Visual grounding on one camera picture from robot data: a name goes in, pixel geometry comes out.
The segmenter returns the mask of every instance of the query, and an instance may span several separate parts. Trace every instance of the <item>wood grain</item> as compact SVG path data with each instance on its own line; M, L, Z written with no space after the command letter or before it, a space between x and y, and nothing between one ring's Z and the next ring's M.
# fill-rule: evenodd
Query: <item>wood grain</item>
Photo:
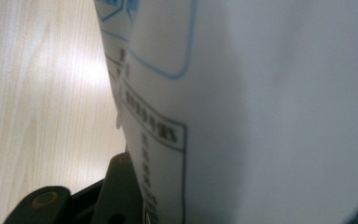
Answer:
M103 178L116 117L93 2L0 1L0 223L35 189Z

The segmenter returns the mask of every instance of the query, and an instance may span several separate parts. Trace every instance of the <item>paper sheet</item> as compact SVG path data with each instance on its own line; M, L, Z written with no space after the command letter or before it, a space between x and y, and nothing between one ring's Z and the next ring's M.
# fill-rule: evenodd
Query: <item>paper sheet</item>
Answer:
M95 1L152 223L358 210L358 2Z

